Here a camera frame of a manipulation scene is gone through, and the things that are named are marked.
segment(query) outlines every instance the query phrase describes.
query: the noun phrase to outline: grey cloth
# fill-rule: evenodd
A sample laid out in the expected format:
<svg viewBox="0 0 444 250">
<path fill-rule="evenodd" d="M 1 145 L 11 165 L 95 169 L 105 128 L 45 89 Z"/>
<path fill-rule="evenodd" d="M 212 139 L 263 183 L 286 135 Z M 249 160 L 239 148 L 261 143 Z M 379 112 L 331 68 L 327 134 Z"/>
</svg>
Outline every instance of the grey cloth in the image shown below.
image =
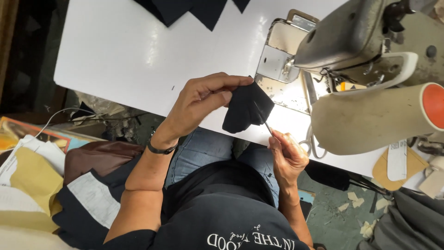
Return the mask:
<svg viewBox="0 0 444 250">
<path fill-rule="evenodd" d="M 393 196 L 396 204 L 357 250 L 444 250 L 444 201 L 404 188 Z"/>
</svg>

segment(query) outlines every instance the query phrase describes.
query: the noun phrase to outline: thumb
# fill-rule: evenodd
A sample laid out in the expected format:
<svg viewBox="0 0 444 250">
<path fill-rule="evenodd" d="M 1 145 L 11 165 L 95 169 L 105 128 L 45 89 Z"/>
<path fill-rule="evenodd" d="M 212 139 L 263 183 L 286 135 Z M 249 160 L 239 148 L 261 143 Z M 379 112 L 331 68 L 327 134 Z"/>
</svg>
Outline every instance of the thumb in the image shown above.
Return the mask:
<svg viewBox="0 0 444 250">
<path fill-rule="evenodd" d="M 202 100 L 199 104 L 199 109 L 201 110 L 204 117 L 214 110 L 227 105 L 233 94 L 230 91 L 222 91 L 217 94 L 212 94 L 205 100 Z"/>
<path fill-rule="evenodd" d="M 269 137 L 268 142 L 270 143 L 270 149 L 273 153 L 274 163 L 277 165 L 283 164 L 285 162 L 285 158 L 282 154 L 282 146 L 280 141 L 274 137 Z"/>
</svg>

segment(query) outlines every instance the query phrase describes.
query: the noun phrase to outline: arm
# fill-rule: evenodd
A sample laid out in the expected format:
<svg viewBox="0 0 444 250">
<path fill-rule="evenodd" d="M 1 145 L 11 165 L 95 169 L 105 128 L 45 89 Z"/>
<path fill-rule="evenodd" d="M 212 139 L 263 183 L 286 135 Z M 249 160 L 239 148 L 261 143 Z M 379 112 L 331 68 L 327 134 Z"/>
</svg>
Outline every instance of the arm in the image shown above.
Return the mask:
<svg viewBox="0 0 444 250">
<path fill-rule="evenodd" d="M 212 111 L 228 105 L 234 89 L 253 82 L 251 77 L 216 73 L 189 80 L 165 121 L 151 138 L 156 149 L 168 149 L 188 135 Z M 162 208 L 162 187 L 173 153 L 145 150 L 125 183 L 120 210 L 105 242 L 135 230 L 158 231 Z"/>
<path fill-rule="evenodd" d="M 292 136 L 273 130 L 274 137 L 269 138 L 273 152 L 273 170 L 279 185 L 279 212 L 288 220 L 299 240 L 313 249 L 313 240 L 299 202 L 297 178 L 307 166 L 307 152 Z"/>
</svg>

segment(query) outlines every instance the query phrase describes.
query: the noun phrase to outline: jeans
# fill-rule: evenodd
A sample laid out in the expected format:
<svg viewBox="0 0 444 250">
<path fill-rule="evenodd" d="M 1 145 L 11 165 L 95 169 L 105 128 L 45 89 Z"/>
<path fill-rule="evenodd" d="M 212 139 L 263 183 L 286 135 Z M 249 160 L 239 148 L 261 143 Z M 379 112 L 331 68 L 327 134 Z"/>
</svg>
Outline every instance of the jeans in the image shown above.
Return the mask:
<svg viewBox="0 0 444 250">
<path fill-rule="evenodd" d="M 231 160 L 233 140 L 232 136 L 197 128 L 187 136 L 174 155 L 166 175 L 165 188 L 202 166 L 217 161 Z M 274 204 L 277 207 L 279 186 L 273 173 L 271 150 L 263 145 L 250 143 L 237 160 L 253 167 L 261 174 L 271 189 Z"/>
</svg>

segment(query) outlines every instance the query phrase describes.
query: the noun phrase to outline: tan spool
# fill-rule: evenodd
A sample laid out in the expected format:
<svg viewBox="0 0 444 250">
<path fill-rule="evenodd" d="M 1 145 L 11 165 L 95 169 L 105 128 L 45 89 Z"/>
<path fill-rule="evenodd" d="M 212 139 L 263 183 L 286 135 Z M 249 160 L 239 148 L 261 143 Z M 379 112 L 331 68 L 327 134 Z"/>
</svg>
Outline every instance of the tan spool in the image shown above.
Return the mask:
<svg viewBox="0 0 444 250">
<path fill-rule="evenodd" d="M 430 105 L 431 101 L 439 110 Z M 323 96 L 313 105 L 311 122 L 322 148 L 336 155 L 351 155 L 444 131 L 442 117 L 444 88 L 426 83 L 351 96 Z"/>
</svg>

